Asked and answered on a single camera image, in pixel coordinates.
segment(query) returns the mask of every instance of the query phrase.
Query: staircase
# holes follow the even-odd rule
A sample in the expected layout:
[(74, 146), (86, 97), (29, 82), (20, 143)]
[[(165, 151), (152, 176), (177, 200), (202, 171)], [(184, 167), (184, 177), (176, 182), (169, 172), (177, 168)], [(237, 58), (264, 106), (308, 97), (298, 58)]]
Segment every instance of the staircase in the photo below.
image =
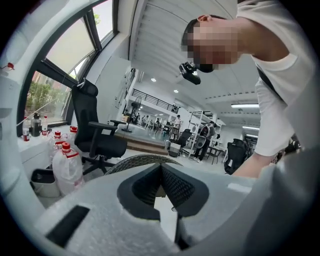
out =
[(166, 144), (160, 142), (151, 142), (148, 140), (143, 140), (133, 136), (123, 136), (123, 134), (115, 133), (116, 137), (126, 140), (128, 142), (127, 149), (135, 150), (140, 152), (145, 152), (149, 154), (157, 154), (162, 156), (167, 156), (168, 151), (166, 150)]

